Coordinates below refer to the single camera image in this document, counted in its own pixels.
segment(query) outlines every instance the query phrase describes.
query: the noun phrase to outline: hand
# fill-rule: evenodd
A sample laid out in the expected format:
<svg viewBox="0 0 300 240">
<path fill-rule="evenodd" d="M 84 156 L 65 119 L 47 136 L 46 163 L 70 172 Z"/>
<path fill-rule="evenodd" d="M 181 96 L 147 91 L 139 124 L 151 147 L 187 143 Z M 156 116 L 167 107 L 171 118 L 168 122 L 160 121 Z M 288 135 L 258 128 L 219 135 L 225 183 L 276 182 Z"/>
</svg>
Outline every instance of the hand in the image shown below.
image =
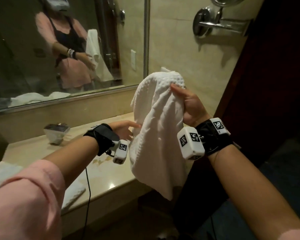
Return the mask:
<svg viewBox="0 0 300 240">
<path fill-rule="evenodd" d="M 211 118 L 197 95 L 187 89 L 171 84 L 174 95 L 184 99 L 183 122 L 191 127 L 196 127 Z"/>
<path fill-rule="evenodd" d="M 91 55 L 84 53 L 84 52 L 77 52 L 75 54 L 75 57 L 77 60 L 82 61 L 90 70 L 94 71 L 96 69 L 95 64 L 90 60 L 89 57 L 92 57 Z"/>
<path fill-rule="evenodd" d="M 129 127 L 133 128 L 141 128 L 141 125 L 129 121 L 129 120 L 123 120 L 123 121 L 117 121 L 108 123 L 108 125 L 112 128 L 113 132 L 116 133 L 121 140 L 132 140 L 133 133 L 129 130 Z"/>
</svg>

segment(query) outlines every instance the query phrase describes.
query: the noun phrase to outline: pink sleeve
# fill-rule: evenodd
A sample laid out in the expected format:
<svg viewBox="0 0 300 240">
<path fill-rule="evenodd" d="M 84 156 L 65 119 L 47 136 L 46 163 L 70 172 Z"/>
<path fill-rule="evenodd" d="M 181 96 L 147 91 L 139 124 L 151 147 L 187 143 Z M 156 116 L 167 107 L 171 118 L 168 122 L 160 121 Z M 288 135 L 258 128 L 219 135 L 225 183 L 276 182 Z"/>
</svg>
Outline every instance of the pink sleeve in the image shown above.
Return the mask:
<svg viewBox="0 0 300 240">
<path fill-rule="evenodd" d="M 80 24 L 80 22 L 76 19 L 73 19 L 73 28 L 75 29 L 75 31 L 78 33 L 78 35 L 82 38 L 84 38 L 85 40 L 87 40 L 87 36 L 88 33 L 87 31 L 84 29 L 84 27 L 82 27 L 82 25 Z"/>
<path fill-rule="evenodd" d="M 289 230 L 282 234 L 278 240 L 300 240 L 300 229 Z"/>
<path fill-rule="evenodd" d="M 0 186 L 0 239 L 61 239 L 65 182 L 59 168 L 39 160 Z"/>
<path fill-rule="evenodd" d="M 46 40 L 49 47 L 51 48 L 52 44 L 57 41 L 56 36 L 54 35 L 53 27 L 49 18 L 43 13 L 39 12 L 35 16 L 35 23 L 38 28 L 40 35 Z"/>
</svg>

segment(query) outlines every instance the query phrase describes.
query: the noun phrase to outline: mirror frame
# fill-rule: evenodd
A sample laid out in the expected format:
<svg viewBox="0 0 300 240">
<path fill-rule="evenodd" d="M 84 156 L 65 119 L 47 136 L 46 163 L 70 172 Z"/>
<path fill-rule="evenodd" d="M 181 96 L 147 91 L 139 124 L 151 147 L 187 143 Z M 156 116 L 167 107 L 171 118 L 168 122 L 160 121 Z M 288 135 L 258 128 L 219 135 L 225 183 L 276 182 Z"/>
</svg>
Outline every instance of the mirror frame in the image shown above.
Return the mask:
<svg viewBox="0 0 300 240">
<path fill-rule="evenodd" d="M 231 6 L 235 6 L 235 5 L 237 5 L 237 4 L 239 4 L 239 3 L 241 3 L 241 2 L 243 2 L 244 0 L 236 0 L 235 2 L 232 2 L 232 3 L 224 3 L 224 2 L 218 2 L 217 0 L 211 0 L 211 2 L 215 5 L 215 6 L 217 6 L 217 7 L 231 7 Z"/>
<path fill-rule="evenodd" d="M 150 26 L 149 22 L 150 22 L 150 0 L 144 0 L 143 79 L 148 76 L 149 26 Z M 38 102 L 38 103 L 33 103 L 33 104 L 25 104 L 25 105 L 0 109 L 0 115 L 19 112 L 19 111 L 23 111 L 23 110 L 29 110 L 29 109 L 45 107 L 45 106 L 49 106 L 49 105 L 53 105 L 53 104 L 68 103 L 68 102 L 72 102 L 72 101 L 88 99 L 88 98 L 108 95 L 108 94 L 117 93 L 117 92 L 130 91 L 130 90 L 136 89 L 138 86 L 139 86 L 139 84 L 131 85 L 131 86 L 123 87 L 123 88 L 114 88 L 114 89 L 110 88 L 109 90 L 105 90 L 105 91 L 93 92 L 93 93 L 88 93 L 88 94 L 83 94 L 83 95 L 65 97 L 65 98 L 60 98 L 60 99 L 44 101 L 44 102 Z"/>
</svg>

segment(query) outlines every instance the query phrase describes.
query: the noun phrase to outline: bathroom counter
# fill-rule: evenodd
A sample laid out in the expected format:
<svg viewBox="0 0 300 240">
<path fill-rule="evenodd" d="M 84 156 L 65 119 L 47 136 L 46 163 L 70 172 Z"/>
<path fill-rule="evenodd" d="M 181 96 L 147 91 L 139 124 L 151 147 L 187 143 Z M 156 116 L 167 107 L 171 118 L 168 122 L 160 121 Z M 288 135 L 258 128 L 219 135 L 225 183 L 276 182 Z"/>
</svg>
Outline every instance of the bathroom counter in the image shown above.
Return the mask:
<svg viewBox="0 0 300 240">
<path fill-rule="evenodd" d="M 27 167 L 32 162 L 42 159 L 60 149 L 62 146 L 69 144 L 71 140 L 76 140 L 90 127 L 101 123 L 110 123 L 120 120 L 133 121 L 133 113 L 71 128 L 59 146 L 50 145 L 46 135 L 9 144 L 2 160 L 11 164 Z M 87 170 L 91 188 L 88 223 L 111 213 L 125 203 L 137 199 L 150 191 L 148 186 L 141 184 L 135 179 L 130 169 L 129 156 L 123 165 L 118 165 L 112 162 L 112 157 L 104 153 L 100 157 L 96 156 L 88 165 Z M 86 186 L 86 191 L 63 213 L 64 236 L 80 229 L 84 224 L 86 207 L 83 206 L 89 199 L 85 171 L 79 176 L 79 180 Z"/>
</svg>

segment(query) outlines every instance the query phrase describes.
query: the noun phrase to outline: black cable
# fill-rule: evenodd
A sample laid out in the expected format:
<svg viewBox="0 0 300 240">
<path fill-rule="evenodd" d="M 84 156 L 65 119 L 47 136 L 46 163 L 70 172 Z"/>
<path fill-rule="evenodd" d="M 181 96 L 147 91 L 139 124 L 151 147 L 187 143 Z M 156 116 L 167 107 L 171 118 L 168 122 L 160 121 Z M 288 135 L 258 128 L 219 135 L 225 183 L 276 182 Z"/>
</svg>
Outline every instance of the black cable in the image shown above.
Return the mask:
<svg viewBox="0 0 300 240">
<path fill-rule="evenodd" d="M 216 232 L 214 231 L 214 225 L 213 225 L 212 215 L 210 216 L 210 218 L 211 218 L 211 225 L 212 225 L 214 239 L 217 240 Z"/>
<path fill-rule="evenodd" d="M 88 213 L 89 213 L 89 205 L 90 205 L 90 199 L 91 199 L 91 190 L 90 190 L 90 184 L 89 184 L 89 179 L 88 179 L 88 171 L 87 171 L 87 168 L 86 168 L 86 175 L 87 175 L 87 182 L 88 182 L 88 188 L 89 188 L 89 200 L 88 200 L 88 207 L 87 207 L 87 213 L 86 213 L 86 221 L 85 221 L 85 223 L 84 223 L 84 227 L 83 227 L 83 232 L 82 232 L 81 240 L 84 239 L 84 234 L 86 233 L 86 226 L 87 226 Z"/>
</svg>

